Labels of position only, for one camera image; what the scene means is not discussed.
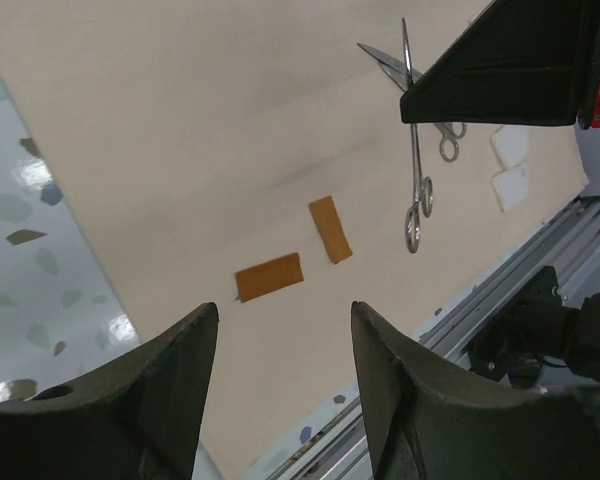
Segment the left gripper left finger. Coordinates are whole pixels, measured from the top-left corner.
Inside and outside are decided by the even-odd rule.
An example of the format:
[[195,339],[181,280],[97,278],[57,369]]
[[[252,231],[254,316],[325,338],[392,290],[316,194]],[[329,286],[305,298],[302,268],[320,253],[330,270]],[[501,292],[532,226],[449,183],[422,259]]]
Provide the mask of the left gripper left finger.
[[216,351],[205,303],[109,363],[0,403],[0,479],[189,479]]

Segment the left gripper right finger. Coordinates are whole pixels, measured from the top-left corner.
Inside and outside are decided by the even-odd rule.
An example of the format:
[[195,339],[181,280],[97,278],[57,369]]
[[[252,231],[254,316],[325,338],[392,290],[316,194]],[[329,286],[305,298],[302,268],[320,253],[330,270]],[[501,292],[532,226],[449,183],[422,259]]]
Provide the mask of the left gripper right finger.
[[403,335],[364,302],[351,334],[376,479],[600,479],[600,386],[498,384]]

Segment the white gauze pad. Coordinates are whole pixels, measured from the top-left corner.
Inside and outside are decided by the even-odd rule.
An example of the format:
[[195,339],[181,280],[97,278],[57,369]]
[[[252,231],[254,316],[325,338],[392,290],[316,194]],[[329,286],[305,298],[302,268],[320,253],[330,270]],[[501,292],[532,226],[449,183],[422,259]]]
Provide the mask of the white gauze pad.
[[491,135],[490,143],[502,166],[509,170],[520,165],[529,153],[530,129],[525,126],[503,125]]
[[501,210],[510,212],[530,196],[530,168],[520,165],[504,170],[492,178],[492,186]]

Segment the brown bandage horizontal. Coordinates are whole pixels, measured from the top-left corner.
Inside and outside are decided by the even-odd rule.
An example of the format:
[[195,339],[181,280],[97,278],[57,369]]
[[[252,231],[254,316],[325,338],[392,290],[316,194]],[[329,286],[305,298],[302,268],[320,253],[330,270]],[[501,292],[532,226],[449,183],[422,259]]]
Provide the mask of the brown bandage horizontal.
[[297,252],[235,273],[238,298],[248,302],[304,281]]

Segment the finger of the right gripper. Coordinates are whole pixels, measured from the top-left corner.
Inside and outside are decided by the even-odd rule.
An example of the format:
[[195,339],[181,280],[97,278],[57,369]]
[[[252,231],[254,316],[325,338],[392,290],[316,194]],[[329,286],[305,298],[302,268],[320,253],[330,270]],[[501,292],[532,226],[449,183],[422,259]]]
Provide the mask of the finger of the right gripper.
[[491,2],[401,97],[405,124],[576,120],[597,1]]

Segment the beige cloth mat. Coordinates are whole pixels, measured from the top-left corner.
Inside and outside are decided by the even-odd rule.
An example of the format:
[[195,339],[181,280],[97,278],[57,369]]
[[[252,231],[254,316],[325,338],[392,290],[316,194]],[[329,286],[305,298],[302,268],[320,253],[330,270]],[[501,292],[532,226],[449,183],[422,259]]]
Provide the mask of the beige cloth mat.
[[[220,315],[203,442],[237,479],[354,378],[350,307],[406,334],[587,185],[570,127],[531,128],[527,200],[504,213],[491,125],[459,158],[419,129],[434,207],[407,250],[409,129],[363,51],[425,70],[480,1],[0,1],[0,76],[137,332]],[[333,264],[309,204],[331,196]],[[297,252],[304,281],[248,302],[235,273]]]

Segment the aluminium rail frame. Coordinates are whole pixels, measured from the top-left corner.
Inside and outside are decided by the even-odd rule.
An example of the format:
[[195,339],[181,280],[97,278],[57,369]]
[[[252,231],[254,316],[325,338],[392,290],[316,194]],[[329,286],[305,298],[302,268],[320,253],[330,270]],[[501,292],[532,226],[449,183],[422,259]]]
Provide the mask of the aluminium rail frame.
[[417,338],[351,308],[343,409],[251,479],[600,478],[600,196],[574,200]]

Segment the brown bandage vertical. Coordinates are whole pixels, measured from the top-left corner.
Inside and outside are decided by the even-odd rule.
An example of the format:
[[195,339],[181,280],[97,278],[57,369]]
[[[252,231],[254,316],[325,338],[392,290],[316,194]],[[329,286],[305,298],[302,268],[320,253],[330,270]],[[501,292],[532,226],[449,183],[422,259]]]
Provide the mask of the brown bandage vertical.
[[330,261],[338,264],[353,255],[334,200],[331,196],[315,200],[309,210]]

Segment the white gauze pad bottom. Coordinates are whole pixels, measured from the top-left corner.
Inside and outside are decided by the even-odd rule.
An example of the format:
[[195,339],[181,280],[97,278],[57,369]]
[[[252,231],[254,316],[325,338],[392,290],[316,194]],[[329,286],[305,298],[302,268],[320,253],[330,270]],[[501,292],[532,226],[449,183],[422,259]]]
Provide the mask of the white gauze pad bottom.
[[492,178],[492,186],[501,210],[510,212],[530,196],[530,168],[520,165],[504,170]]

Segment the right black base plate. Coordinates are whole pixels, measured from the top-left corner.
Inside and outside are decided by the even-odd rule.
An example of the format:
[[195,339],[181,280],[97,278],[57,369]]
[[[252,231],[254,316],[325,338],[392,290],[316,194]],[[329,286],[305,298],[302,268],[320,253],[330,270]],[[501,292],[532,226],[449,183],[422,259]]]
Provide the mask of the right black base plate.
[[531,349],[520,326],[522,310],[530,303],[558,307],[562,297],[553,266],[542,267],[502,307],[465,348],[470,371],[495,382],[507,380],[512,388],[528,390],[538,382],[544,359]]

